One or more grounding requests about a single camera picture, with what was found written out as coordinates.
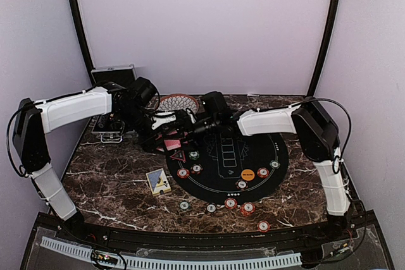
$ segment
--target white wall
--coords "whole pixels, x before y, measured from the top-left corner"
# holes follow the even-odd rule
[[[344,159],[403,269],[405,0],[340,0],[316,96],[336,99],[351,113],[354,129]]]
[[[25,97],[56,97],[88,86],[68,0],[0,0],[1,269],[20,268],[37,212],[46,211],[31,182],[9,165],[4,142],[9,117]],[[59,175],[83,127],[80,122],[50,134]]]
[[[161,93],[306,94],[329,0],[79,0],[96,67]]]

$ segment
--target perforated metal rail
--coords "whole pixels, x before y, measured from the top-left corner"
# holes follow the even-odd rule
[[[53,238],[42,237],[41,247],[79,259],[85,262],[91,262],[90,255],[92,249],[88,246],[66,243]],[[123,269],[123,261],[118,258],[115,269]],[[282,269],[292,266],[300,266],[301,254],[288,254],[274,257],[264,257],[260,259],[244,259],[239,261],[166,261],[160,259],[145,259],[123,255],[127,262],[128,270],[268,270]],[[105,266],[112,266],[108,263],[99,262]]]

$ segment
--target black pole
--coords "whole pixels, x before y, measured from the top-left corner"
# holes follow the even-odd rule
[[[78,43],[80,45],[80,50],[82,50],[82,56],[84,59],[84,63],[86,65],[86,69],[89,74],[90,81],[92,84],[94,84],[94,80],[91,76],[91,70],[93,70],[94,66],[93,66],[93,62],[91,60],[89,46],[87,45],[87,39],[84,34],[82,17],[80,16],[78,2],[77,2],[77,0],[69,0],[69,3],[70,3],[70,10],[72,11],[73,22],[74,22],[75,28],[76,28]]]
[[[332,36],[333,25],[335,23],[335,17],[337,12],[337,5],[339,0],[330,0],[327,22],[325,25],[325,31],[322,37],[322,43],[316,60],[314,73],[312,75],[311,83],[309,84],[307,96],[314,96],[316,87],[318,86],[319,79],[321,77],[323,64],[327,56],[330,38]]]

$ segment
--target orange disc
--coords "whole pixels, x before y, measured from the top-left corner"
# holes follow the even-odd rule
[[[245,169],[242,171],[240,177],[242,177],[245,181],[251,181],[254,178],[254,172],[250,169]]]

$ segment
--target brown marble tabletop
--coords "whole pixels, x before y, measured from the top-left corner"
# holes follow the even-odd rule
[[[233,109],[277,107],[302,100],[297,96],[228,95]],[[295,135],[283,134],[289,152],[289,168],[283,183],[269,197],[255,202],[256,211],[243,216],[238,209],[208,203],[180,188],[168,171],[165,157],[147,154],[133,138],[120,144],[102,144],[91,133],[92,123],[73,155],[63,184],[88,223],[142,231],[171,233],[232,233],[257,231],[258,222],[272,229],[326,221],[326,198],[312,162],[302,154]],[[146,173],[164,168],[171,192],[152,196]],[[181,211],[186,200],[191,208]]]

